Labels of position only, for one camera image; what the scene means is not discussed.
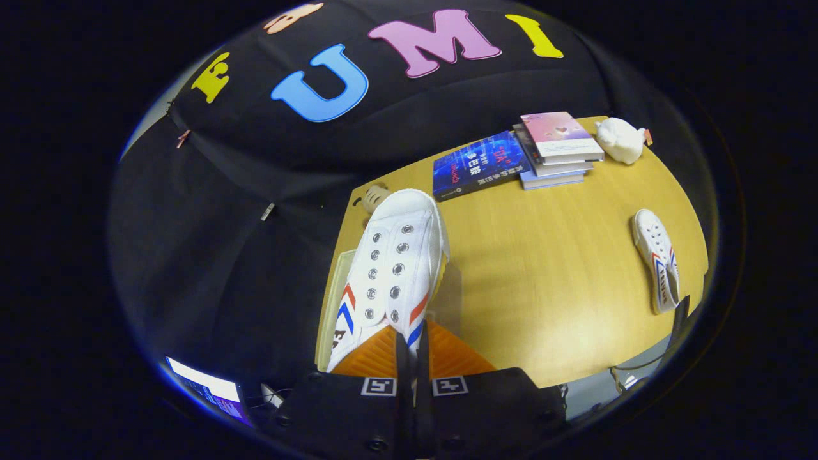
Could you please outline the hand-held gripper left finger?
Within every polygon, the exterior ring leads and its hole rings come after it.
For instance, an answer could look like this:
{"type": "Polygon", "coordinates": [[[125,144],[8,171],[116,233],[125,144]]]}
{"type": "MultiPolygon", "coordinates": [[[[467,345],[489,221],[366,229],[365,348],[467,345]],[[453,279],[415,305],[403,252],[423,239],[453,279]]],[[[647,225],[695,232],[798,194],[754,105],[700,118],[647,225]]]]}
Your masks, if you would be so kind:
{"type": "Polygon", "coordinates": [[[411,385],[403,336],[385,327],[350,353],[386,358],[385,375],[310,372],[275,414],[275,439],[302,459],[409,459],[411,385]]]}

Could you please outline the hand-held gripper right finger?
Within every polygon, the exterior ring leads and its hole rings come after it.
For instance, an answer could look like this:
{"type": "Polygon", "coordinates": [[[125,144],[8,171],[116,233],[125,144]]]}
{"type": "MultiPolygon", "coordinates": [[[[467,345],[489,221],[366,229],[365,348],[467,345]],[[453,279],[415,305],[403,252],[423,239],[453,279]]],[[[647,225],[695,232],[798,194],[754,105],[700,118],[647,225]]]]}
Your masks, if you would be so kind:
{"type": "Polygon", "coordinates": [[[567,429],[558,385],[539,388],[519,367],[486,361],[427,320],[419,347],[419,457],[521,459],[567,429]]]}

